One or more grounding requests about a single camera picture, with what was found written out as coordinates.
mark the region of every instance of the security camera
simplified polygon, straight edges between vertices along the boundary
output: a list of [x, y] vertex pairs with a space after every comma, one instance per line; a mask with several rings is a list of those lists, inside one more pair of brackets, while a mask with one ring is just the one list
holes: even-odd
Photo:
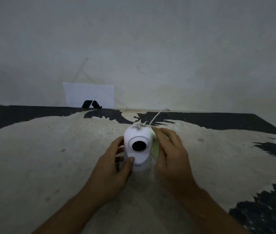
[[135, 158], [133, 172], [141, 172], [150, 164], [153, 137], [150, 128], [136, 124], [127, 128], [124, 133], [124, 161]]

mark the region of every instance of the black lens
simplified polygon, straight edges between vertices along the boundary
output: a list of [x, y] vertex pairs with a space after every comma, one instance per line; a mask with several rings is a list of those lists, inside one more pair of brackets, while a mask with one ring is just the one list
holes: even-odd
[[136, 141], [133, 143], [133, 150], [135, 151], [143, 151], [147, 147], [146, 143], [143, 141]]

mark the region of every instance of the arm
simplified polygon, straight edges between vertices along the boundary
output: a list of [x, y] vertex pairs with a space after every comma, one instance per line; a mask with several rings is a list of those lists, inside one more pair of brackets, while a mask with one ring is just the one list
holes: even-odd
[[102, 155], [88, 181], [81, 191], [70, 199], [58, 212], [43, 223], [33, 234], [78, 233], [91, 216], [105, 203], [112, 201], [124, 187], [135, 158], [126, 161], [123, 168], [116, 172], [116, 154], [123, 152], [124, 137], [119, 137]]
[[160, 143], [156, 164], [159, 179], [185, 208], [199, 233], [249, 233], [197, 186], [188, 153], [176, 132], [165, 128], [152, 129]]

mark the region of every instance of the paper sheet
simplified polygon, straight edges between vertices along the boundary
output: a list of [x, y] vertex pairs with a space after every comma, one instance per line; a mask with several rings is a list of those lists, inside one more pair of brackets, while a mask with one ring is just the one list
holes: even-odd
[[68, 107], [114, 108], [113, 85], [63, 82], [63, 88]]

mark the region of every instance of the person's left hand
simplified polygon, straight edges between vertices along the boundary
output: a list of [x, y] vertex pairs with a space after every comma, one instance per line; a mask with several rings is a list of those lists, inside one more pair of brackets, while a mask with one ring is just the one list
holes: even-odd
[[94, 170], [92, 171], [83, 190], [90, 195], [97, 205], [101, 207], [105, 203], [116, 198], [118, 193], [124, 187], [128, 175], [133, 167], [135, 158], [130, 157], [120, 171], [116, 171], [115, 162], [121, 161], [122, 157], [116, 157], [116, 154], [124, 151], [119, 146], [124, 145], [124, 137], [118, 137], [112, 142], [110, 147], [103, 154]]

